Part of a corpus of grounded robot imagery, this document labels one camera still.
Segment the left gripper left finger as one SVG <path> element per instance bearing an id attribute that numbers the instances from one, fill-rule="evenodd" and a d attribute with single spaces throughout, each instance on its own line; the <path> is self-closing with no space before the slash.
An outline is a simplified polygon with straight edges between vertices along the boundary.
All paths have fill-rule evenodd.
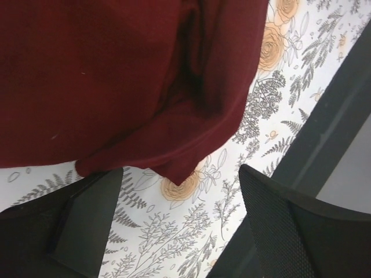
<path id="1" fill-rule="evenodd" d="M 123 169 L 1 212 L 1 277 L 98 277 Z"/>

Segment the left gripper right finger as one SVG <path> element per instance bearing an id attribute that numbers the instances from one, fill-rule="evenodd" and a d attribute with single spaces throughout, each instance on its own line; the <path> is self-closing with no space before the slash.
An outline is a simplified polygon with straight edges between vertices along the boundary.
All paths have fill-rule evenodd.
<path id="1" fill-rule="evenodd" d="M 239 169 L 246 208 L 210 277 L 369 277 L 370 215 Z"/>

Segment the dark red t-shirt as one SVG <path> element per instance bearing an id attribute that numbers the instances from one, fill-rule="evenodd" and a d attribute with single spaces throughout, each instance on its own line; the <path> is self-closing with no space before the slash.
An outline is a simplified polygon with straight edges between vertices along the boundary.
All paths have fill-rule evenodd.
<path id="1" fill-rule="evenodd" d="M 181 184 L 238 130 L 267 1 L 2 1 L 1 167 Z"/>

